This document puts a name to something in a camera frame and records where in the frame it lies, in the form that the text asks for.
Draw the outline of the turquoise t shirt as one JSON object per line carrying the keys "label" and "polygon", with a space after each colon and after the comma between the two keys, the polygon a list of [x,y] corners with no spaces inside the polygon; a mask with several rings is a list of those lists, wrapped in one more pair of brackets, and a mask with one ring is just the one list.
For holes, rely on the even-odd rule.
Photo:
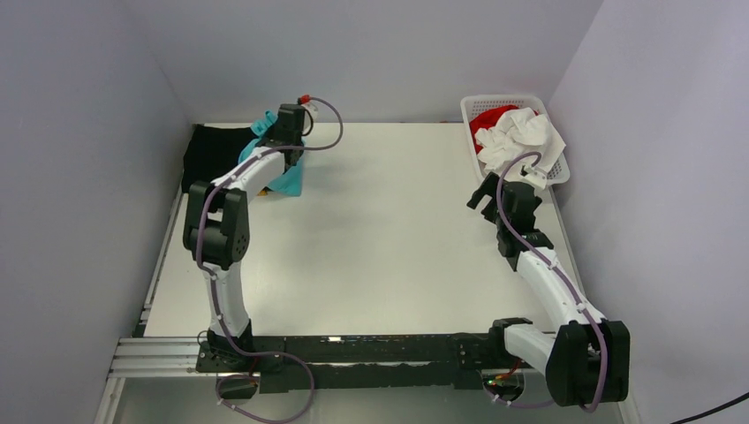
{"label": "turquoise t shirt", "polygon": [[[263,136],[269,135],[269,131],[277,121],[276,113],[267,110],[263,117],[255,120],[250,126],[253,137],[239,153],[238,165],[244,163],[248,158],[258,156],[257,147]],[[260,157],[250,166],[249,170],[258,170],[262,165],[266,168],[270,165],[271,170],[281,170],[285,167],[282,152],[266,151],[266,155]],[[296,164],[288,170],[276,176],[265,185],[267,191],[280,193],[289,197],[299,197],[302,193],[303,160],[299,159]]]}

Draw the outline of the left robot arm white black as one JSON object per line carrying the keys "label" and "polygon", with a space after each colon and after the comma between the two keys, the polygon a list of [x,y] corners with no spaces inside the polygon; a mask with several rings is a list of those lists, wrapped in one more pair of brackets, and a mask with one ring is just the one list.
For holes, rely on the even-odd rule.
{"label": "left robot arm white black", "polygon": [[255,361],[241,282],[241,262],[250,245],[249,203],[298,163],[309,119],[304,106],[282,104],[273,129],[246,159],[211,182],[193,183],[188,191],[183,244],[203,272],[210,299],[201,353],[223,372],[248,372]]}

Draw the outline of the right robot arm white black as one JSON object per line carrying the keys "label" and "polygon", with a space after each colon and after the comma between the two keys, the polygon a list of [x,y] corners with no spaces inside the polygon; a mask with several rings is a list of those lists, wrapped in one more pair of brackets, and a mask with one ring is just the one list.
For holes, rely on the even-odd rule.
{"label": "right robot arm white black", "polygon": [[489,197],[482,216],[496,226],[499,254],[531,288],[552,324],[553,333],[527,318],[495,321],[487,355],[507,367],[519,359],[540,372],[556,405],[592,409],[629,395],[631,333],[621,321],[606,318],[572,282],[548,236],[535,225],[541,205],[527,183],[507,182],[490,172],[468,201],[475,209]]}

